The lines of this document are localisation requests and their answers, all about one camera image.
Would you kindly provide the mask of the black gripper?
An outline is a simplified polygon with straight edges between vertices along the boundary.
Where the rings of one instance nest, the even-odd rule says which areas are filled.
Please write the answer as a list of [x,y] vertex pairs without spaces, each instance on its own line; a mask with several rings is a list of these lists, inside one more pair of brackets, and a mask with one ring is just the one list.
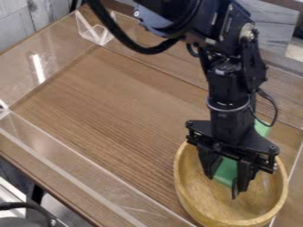
[[232,199],[248,189],[256,173],[275,171],[279,148],[255,130],[255,103],[207,102],[211,119],[190,120],[187,142],[198,149],[204,175],[214,179],[223,157],[236,161]]

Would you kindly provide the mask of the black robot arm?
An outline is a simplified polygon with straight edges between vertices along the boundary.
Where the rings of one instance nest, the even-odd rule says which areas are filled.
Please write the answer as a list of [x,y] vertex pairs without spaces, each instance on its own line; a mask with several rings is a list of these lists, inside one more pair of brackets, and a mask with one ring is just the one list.
[[259,51],[259,31],[236,0],[134,0],[142,25],[164,38],[186,41],[199,58],[208,83],[208,121],[190,120],[187,142],[198,150],[204,174],[214,178],[223,159],[236,162],[232,195],[246,192],[256,173],[277,170],[278,146],[256,132],[256,96],[267,65]]

